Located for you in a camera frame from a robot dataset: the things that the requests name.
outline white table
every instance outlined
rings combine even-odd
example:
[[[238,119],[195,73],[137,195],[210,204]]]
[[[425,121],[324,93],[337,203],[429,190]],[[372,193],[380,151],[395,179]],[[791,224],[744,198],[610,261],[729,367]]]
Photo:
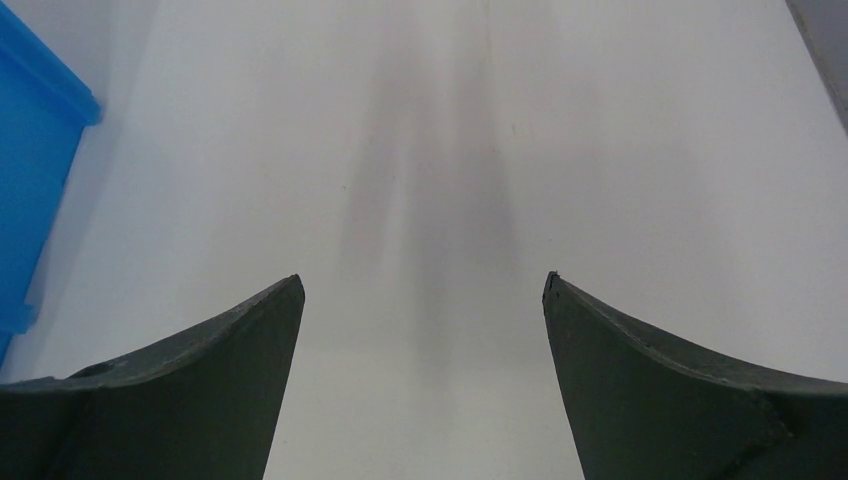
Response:
[[[268,478],[580,478],[551,269],[848,380],[848,138],[779,0],[6,1],[107,112],[6,381],[297,272]]]

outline blue plastic bin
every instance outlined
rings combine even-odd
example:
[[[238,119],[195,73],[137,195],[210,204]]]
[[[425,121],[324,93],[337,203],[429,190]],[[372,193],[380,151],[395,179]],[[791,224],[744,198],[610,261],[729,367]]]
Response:
[[[24,303],[83,128],[91,90],[0,2],[0,364],[33,309]]]

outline blue container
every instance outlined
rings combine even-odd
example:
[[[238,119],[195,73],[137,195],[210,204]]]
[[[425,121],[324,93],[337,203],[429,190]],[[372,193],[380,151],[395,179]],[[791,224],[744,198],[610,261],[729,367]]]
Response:
[[[0,2],[0,363],[34,319],[24,303],[82,130],[100,107]]]

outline white surface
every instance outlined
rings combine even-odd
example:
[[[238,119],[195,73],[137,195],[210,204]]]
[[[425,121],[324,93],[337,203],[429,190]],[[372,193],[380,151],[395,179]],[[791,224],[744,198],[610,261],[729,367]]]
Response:
[[[5,380],[298,272],[268,478],[580,478],[551,269],[848,380],[848,140],[782,1],[6,1],[107,113]]]

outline blue bin rim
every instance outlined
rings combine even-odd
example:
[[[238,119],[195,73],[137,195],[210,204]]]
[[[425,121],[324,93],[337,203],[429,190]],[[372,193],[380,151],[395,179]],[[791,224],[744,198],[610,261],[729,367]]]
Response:
[[[0,1],[0,62],[17,68],[58,108],[83,125],[100,120],[91,90]]]

